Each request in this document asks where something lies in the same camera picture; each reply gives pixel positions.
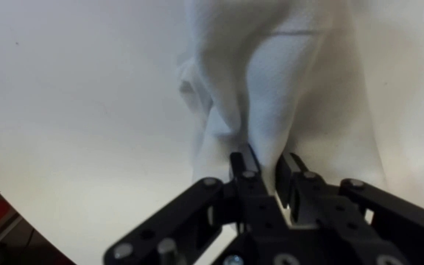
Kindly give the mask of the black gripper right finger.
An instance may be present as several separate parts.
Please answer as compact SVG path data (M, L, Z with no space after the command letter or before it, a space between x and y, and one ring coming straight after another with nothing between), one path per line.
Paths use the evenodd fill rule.
M290 221L329 233L350 265L424 265L424 208L356 179L328 185L294 154L278 160L275 189Z

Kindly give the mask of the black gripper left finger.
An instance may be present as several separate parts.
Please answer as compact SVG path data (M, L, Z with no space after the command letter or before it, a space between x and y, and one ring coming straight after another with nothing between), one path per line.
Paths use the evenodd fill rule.
M232 224L238 236L213 265L257 265L259 241L288 232L285 219L260 179L248 145L229 155L231 180L204 177L179 194L103 254L103 265L194 265Z

